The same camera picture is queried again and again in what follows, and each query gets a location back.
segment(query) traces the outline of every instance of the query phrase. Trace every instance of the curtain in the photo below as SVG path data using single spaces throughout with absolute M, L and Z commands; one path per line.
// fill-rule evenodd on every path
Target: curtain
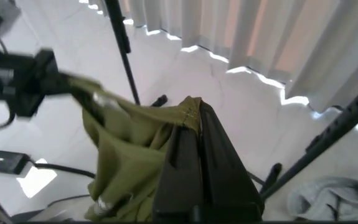
M 100 5 L 101 0 L 89 4 Z M 358 94 L 358 1 L 120 0 L 134 26 L 165 30 L 286 84 L 322 113 Z

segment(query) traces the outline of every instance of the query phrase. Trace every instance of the white floor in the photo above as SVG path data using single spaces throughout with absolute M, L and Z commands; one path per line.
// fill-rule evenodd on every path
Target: white floor
M 27 11 L 4 38 L 7 48 L 33 54 L 40 46 L 53 47 L 61 70 L 95 78 L 106 89 L 132 100 L 108 19 L 77 1 L 58 2 L 64 2 L 66 10 L 48 10 L 57 7 L 57 0 L 18 1 L 23 10 L 36 5 L 45 10 L 42 18 L 35 17 L 38 12 L 34 9 Z M 282 90 L 267 85 L 257 75 L 226 73 L 226 63 L 202 49 L 181 51 L 181 41 L 169 40 L 163 32 L 148 36 L 145 28 L 127 25 L 126 29 L 141 103 L 149 105 L 162 94 L 168 96 L 168 105 L 176 105 L 188 95 L 201 96 L 214 107 L 244 166 L 261 179 L 277 162 L 285 169 L 294 164 L 315 135 L 337 115 L 329 110 L 317 118 L 307 106 L 282 100 Z M 46 99 L 36 117 L 18 120 L 0 131 L 0 150 L 25 152 L 35 160 L 92 172 L 97 163 L 97 150 L 83 130 L 80 108 L 68 96 Z M 353 169 L 358 169 L 356 130 L 274 194 L 266 203 L 264 219 L 293 219 L 287 215 L 285 202 L 291 186 Z M 91 181 L 35 169 L 20 178 L 0 174 L 0 202 L 10 214 L 86 194 Z

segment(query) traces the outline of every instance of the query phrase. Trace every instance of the crumpled gray fabric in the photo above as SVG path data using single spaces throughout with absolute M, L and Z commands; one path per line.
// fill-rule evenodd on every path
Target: crumpled gray fabric
M 300 185 L 287 198 L 289 213 L 307 220 L 358 220 L 358 174 L 328 176 Z

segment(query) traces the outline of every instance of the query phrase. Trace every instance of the white curtain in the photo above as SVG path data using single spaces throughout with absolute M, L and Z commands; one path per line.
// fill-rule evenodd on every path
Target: white curtain
M 90 1 L 99 4 L 101 0 Z M 358 94 L 358 1 L 120 0 L 134 26 L 163 29 L 286 84 L 322 113 Z

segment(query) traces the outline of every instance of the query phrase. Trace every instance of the green garment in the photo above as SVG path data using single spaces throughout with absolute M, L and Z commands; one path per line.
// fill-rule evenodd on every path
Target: green garment
M 83 109 L 84 127 L 98 148 L 97 174 L 88 186 L 95 204 L 85 218 L 94 222 L 151 221 L 173 127 L 198 132 L 201 99 L 188 96 L 178 106 L 154 108 L 132 104 L 90 80 L 72 78 L 71 84 L 95 96 L 99 104 L 92 103 L 92 109 L 104 122 Z

